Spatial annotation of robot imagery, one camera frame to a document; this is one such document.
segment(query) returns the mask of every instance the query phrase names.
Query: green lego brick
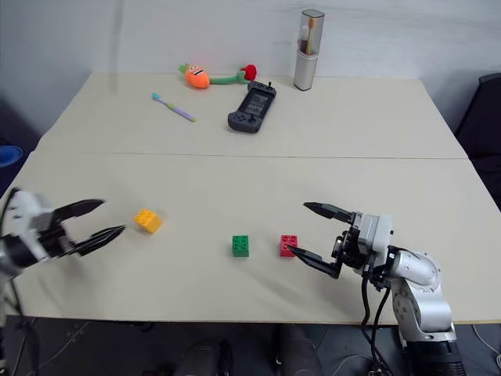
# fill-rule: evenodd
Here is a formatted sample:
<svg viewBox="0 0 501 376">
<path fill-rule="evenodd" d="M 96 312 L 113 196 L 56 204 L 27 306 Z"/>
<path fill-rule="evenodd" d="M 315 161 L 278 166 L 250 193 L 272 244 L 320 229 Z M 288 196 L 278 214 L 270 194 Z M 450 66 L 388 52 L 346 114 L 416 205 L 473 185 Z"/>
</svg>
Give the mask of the green lego brick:
<svg viewBox="0 0 501 376">
<path fill-rule="evenodd" d="M 249 237 L 248 235 L 234 235 L 232 242 L 234 257 L 249 257 Z"/>
</svg>

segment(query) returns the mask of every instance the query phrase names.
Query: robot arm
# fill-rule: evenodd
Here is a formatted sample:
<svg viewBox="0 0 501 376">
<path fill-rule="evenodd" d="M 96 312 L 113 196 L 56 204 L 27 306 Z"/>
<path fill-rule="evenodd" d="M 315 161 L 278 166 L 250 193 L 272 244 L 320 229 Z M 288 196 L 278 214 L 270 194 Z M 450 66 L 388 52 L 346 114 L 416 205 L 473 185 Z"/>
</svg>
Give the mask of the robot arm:
<svg viewBox="0 0 501 376">
<path fill-rule="evenodd" d="M 350 228 L 334 243 L 333 263 L 300 248 L 290 246 L 290 250 L 334 279 L 339 278 L 345 264 L 378 291 L 390 288 L 398 329 L 415 375 L 466 375 L 436 262 L 426 253 L 392 246 L 389 215 L 365 215 L 314 202 L 305 206 L 328 219 L 346 222 Z"/>
<path fill-rule="evenodd" d="M 87 214 L 103 203 L 102 200 L 83 200 L 54 209 L 41 195 L 16 188 L 9 193 L 0 217 L 0 376 L 8 374 L 2 347 L 5 285 L 28 266 L 73 253 L 87 255 L 118 237 L 125 226 L 101 230 L 76 243 L 63 227 L 63 221 Z M 14 233 L 2 236 L 4 215 L 12 216 Z"/>
</svg>

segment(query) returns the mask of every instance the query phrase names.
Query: carrot plush toy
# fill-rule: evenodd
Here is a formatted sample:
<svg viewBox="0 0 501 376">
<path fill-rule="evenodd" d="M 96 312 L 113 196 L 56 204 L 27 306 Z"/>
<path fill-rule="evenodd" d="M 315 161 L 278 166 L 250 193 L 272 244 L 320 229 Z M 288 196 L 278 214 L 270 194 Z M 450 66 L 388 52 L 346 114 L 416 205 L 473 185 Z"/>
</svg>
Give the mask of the carrot plush toy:
<svg viewBox="0 0 501 376">
<path fill-rule="evenodd" d="M 258 70 L 253 64 L 240 68 L 234 76 L 220 78 L 210 78 L 205 69 L 195 64 L 183 64 L 179 67 L 179 71 L 185 75 L 186 82 L 198 89 L 208 88 L 209 85 L 227 85 L 236 82 L 248 84 L 255 80 L 258 74 Z"/>
</svg>

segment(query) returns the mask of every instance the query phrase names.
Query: white wall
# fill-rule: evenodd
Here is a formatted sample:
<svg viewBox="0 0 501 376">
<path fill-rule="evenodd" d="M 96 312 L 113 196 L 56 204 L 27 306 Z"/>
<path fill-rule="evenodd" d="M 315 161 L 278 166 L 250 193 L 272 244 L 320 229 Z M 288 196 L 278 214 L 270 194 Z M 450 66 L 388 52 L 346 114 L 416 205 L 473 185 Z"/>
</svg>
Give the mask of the white wall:
<svg viewBox="0 0 501 376">
<path fill-rule="evenodd" d="M 308 7 L 326 13 L 318 75 L 421 78 L 452 128 L 501 71 L 499 0 L 0 0 L 0 90 L 43 133 L 91 71 L 292 75 Z"/>
</svg>

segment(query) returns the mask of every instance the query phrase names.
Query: screen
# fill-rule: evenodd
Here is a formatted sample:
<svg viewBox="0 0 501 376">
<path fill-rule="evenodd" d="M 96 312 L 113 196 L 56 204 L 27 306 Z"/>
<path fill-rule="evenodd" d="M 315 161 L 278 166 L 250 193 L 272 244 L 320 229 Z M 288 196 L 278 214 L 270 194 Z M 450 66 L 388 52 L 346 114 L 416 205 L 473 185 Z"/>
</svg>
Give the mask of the screen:
<svg viewBox="0 0 501 376">
<path fill-rule="evenodd" d="M 249 103 L 247 104 L 247 108 L 245 112 L 248 114 L 253 114 L 261 118 L 261 113 L 265 109 L 266 102 L 268 102 L 267 96 L 262 96 L 260 94 L 253 94 L 250 98 Z"/>
</svg>

